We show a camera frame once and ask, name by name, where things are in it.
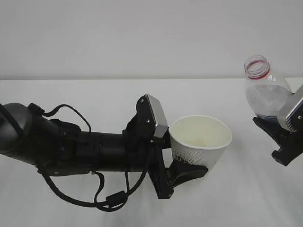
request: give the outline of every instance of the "black cable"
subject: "black cable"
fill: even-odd
[[[52,111],[48,112],[48,113],[44,113],[42,114],[44,117],[51,117],[54,116],[62,107],[68,107],[71,110],[73,110],[80,118],[82,118],[83,121],[85,121],[85,123],[87,124],[87,126],[89,127],[89,132],[91,132],[91,127],[89,122],[82,116],[82,114],[80,114],[74,107],[67,105],[67,104],[61,104],[58,105],[56,108],[54,108]]]
[[[35,164],[38,168],[38,170],[40,171],[42,177],[45,179],[46,183],[48,184],[48,186],[50,187],[50,189],[62,200],[72,203],[74,205],[77,206],[81,206],[81,207],[97,207],[97,206],[106,206],[108,205],[106,202],[98,202],[98,203],[94,203],[94,202],[84,202],[84,201],[80,201],[80,200],[76,200],[73,199],[67,195],[65,195],[64,193],[62,193],[57,186],[53,183],[53,181],[51,180],[50,176],[48,175],[48,172],[46,171],[45,167],[43,166],[43,164],[40,162],[40,160],[37,158],[37,155],[33,155]]]
[[[10,112],[7,111],[7,109],[2,104],[0,104],[0,113],[8,120],[8,122],[14,128],[18,136],[20,138],[24,137],[24,132],[22,128],[17,123],[16,119],[10,114]]]
[[[102,173],[95,172],[95,174],[98,175],[99,180],[100,180],[99,188],[98,188],[98,190],[97,190],[97,192],[95,194],[95,197],[94,197],[94,203],[97,203],[97,197],[98,197],[98,195],[100,194],[100,192],[102,191],[102,189],[104,187],[105,179],[104,179],[104,175]]]
[[[125,172],[125,181],[126,181],[126,192],[129,192],[129,179],[128,179],[128,172]]]

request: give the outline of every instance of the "bottle neck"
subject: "bottle neck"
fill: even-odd
[[[249,79],[262,79],[269,74],[270,66],[265,57],[255,55],[245,61],[244,69]]]

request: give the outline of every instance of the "white wall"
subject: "white wall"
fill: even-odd
[[[303,62],[301,0],[1,0],[0,79],[241,77]]]

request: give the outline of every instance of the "white table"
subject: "white table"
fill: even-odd
[[[303,79],[288,80],[295,91]],[[137,99],[149,93],[160,100],[168,123],[190,114],[225,122],[233,141],[203,180],[180,185],[169,200],[158,200],[152,183],[141,187],[121,210],[104,213],[57,198],[30,165],[0,157],[0,224],[5,227],[106,226],[277,226],[303,224],[303,156],[288,167],[276,163],[274,141],[251,120],[242,79],[193,80],[27,80],[0,81],[0,102],[34,102],[46,111],[61,103],[78,109],[93,131],[119,133],[135,114]],[[87,130],[68,109],[57,118]],[[167,164],[169,150],[164,152]],[[139,173],[131,174],[134,184]],[[123,173],[106,173],[105,195],[125,188]],[[62,191],[92,201],[98,187],[93,175],[55,178]]]

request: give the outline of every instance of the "black bracket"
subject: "black bracket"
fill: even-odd
[[[139,98],[136,110],[136,115],[130,120],[123,131],[123,134],[127,137],[127,147],[129,150],[136,150],[136,146],[140,140],[151,140],[156,130],[156,123],[145,96]]]
[[[254,123],[265,131],[279,146],[271,156],[278,163],[288,166],[295,158],[303,153],[303,132],[290,132],[280,125],[254,117]]]
[[[150,166],[149,176],[156,190],[158,199],[169,199],[174,188],[187,181],[204,177],[208,169],[205,166],[190,165],[186,162],[173,160],[166,168],[163,161],[162,149],[170,148],[169,132],[162,138],[160,146],[156,145],[154,165]]]

